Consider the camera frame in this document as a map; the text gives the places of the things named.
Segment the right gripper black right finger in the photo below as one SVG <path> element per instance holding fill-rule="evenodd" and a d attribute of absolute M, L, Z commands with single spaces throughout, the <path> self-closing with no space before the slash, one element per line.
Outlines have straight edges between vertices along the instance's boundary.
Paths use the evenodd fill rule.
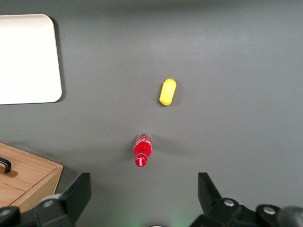
<path fill-rule="evenodd" d="M 261 204 L 250 210 L 236 200 L 223 198 L 208 173 L 198 174 L 198 199 L 203 211 L 192 227 L 277 227 L 280 208 Z"/>

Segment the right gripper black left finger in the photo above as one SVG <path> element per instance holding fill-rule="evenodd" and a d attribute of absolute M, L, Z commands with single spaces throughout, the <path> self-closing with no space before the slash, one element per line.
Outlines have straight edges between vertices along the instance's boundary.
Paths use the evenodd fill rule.
<path fill-rule="evenodd" d="M 16 206 L 1 207 L 2 227 L 74 227 L 91 198 L 90 173 L 81 173 L 59 197 L 44 198 L 21 212 Z"/>

